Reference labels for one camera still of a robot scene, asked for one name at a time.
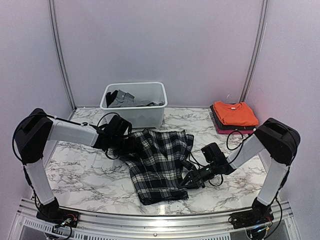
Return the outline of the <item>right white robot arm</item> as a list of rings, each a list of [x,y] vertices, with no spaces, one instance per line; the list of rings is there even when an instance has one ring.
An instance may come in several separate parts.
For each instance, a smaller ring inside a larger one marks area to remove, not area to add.
[[[274,118],[268,118],[244,138],[229,156],[225,156],[215,142],[204,146],[201,152],[207,165],[199,169],[191,168],[179,187],[203,188],[206,181],[217,175],[230,175],[255,156],[267,159],[266,178],[247,214],[247,219],[252,224],[258,224],[267,216],[267,211],[286,183],[300,142],[301,136],[297,130]]]

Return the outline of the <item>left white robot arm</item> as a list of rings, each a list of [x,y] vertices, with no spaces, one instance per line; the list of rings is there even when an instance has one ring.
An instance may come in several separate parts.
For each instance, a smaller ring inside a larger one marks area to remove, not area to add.
[[[105,153],[112,150],[116,155],[126,155],[141,148],[131,130],[132,124],[115,112],[108,123],[93,125],[62,119],[35,108],[14,130],[12,150],[23,165],[26,180],[39,203],[39,212],[53,223],[60,222],[64,216],[42,161],[48,141],[69,142]]]

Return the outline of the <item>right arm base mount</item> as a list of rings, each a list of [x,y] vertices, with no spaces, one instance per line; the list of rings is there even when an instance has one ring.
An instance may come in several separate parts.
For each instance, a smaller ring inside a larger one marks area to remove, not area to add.
[[[271,223],[274,216],[271,204],[264,205],[257,200],[253,201],[250,210],[234,212],[230,215],[228,222],[232,224],[234,229],[253,227],[265,223]]]

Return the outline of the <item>orange t-shirt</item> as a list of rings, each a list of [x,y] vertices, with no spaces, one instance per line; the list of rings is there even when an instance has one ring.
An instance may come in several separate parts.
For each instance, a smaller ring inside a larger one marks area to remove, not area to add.
[[[213,103],[213,108],[224,125],[257,126],[259,124],[259,120],[253,110],[245,102],[227,104],[222,101],[216,101]]]

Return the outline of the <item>black white plaid shirt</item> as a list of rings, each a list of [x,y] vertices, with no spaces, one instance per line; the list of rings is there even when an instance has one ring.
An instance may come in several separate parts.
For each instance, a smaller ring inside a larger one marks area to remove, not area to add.
[[[119,155],[129,169],[140,202],[152,205],[189,198],[182,182],[183,163],[187,161],[194,135],[183,131],[136,131],[130,137],[138,144],[131,154]]]

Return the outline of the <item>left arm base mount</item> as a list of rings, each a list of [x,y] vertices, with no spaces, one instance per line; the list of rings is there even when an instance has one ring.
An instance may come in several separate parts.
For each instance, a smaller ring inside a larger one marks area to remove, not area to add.
[[[40,220],[54,223],[59,227],[70,225],[72,228],[77,227],[80,213],[74,210],[60,208],[56,198],[48,204],[37,203],[36,217]]]

